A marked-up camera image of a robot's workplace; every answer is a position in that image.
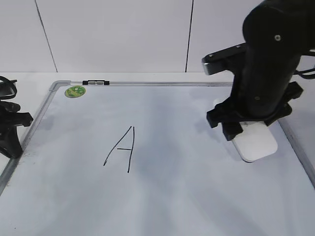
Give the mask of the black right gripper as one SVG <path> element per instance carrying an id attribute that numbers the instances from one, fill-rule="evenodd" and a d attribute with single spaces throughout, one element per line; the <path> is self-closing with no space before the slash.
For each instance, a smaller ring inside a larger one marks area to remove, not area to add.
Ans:
<path id="1" fill-rule="evenodd" d="M 299 98 L 302 93 L 303 89 L 297 82 L 290 82 L 277 104 L 263 104 L 257 100 L 251 107 L 245 102 L 235 101 L 230 96 L 222 103 L 217 104 L 214 109 L 208 111 L 206 118 L 212 128 L 221 123 L 226 140 L 231 141 L 243 132 L 239 122 L 263 121 L 269 126 L 276 120 L 290 115 L 292 108 L 288 102 Z"/>

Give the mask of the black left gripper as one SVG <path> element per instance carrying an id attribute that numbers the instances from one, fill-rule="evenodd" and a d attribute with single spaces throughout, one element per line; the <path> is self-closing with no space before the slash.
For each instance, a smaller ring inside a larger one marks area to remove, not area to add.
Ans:
<path id="1" fill-rule="evenodd" d="M 0 152 L 8 158 L 19 158 L 23 153 L 17 127 L 29 127 L 33 122 L 30 113 L 21 113 L 19 104 L 9 102 L 18 93 L 16 82 L 0 77 Z"/>

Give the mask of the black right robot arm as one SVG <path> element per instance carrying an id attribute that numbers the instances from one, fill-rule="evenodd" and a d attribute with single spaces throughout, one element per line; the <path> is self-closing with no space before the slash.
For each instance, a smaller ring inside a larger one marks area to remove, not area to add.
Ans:
<path id="1" fill-rule="evenodd" d="M 315 47 L 315 3 L 312 0 L 265 0 L 245 18 L 245 42 L 206 55 L 204 71 L 234 74 L 228 99 L 207 113 L 219 123 L 263 121 L 266 125 L 291 114 L 289 100 L 302 90 L 289 86 L 302 56 Z"/>

